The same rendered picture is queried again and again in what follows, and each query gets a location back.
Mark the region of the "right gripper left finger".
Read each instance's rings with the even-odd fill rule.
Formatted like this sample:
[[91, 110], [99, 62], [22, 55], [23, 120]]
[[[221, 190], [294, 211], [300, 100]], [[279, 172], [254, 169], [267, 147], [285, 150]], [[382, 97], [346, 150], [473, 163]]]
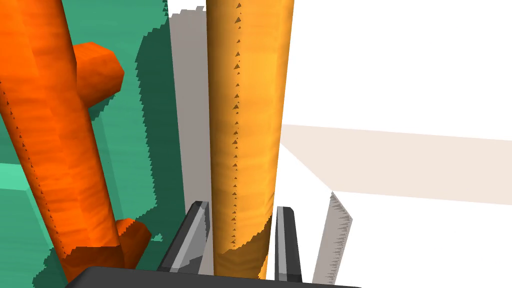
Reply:
[[157, 270], [198, 274], [210, 232], [209, 202], [195, 201], [167, 249]]

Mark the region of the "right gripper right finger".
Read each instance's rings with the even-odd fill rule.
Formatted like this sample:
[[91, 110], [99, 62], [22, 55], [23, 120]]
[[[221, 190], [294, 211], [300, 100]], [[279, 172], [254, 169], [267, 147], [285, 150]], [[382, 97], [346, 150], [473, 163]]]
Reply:
[[303, 279], [295, 213], [287, 206], [278, 206], [276, 213], [274, 279], [301, 283]]

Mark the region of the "yellow-orange bar handle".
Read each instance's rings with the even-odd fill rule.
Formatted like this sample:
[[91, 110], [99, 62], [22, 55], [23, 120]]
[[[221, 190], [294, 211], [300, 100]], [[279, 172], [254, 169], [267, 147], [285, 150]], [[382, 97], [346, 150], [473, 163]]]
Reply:
[[295, 0], [206, 0], [213, 271], [265, 279]]

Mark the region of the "white cupboard door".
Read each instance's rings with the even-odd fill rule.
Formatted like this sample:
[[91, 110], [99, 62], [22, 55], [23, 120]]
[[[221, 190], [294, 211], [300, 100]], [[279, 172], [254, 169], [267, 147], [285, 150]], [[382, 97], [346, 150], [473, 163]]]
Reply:
[[512, 288], [512, 0], [295, 0], [275, 203], [313, 279]]

